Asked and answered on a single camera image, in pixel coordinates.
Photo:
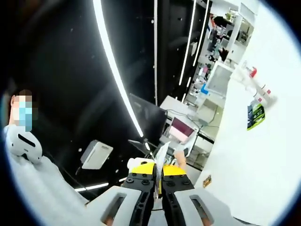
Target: face mask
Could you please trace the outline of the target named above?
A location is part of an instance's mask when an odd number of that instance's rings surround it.
[[[18,126],[25,127],[25,131],[32,129],[32,102],[19,101],[19,107],[13,109],[13,118]]]

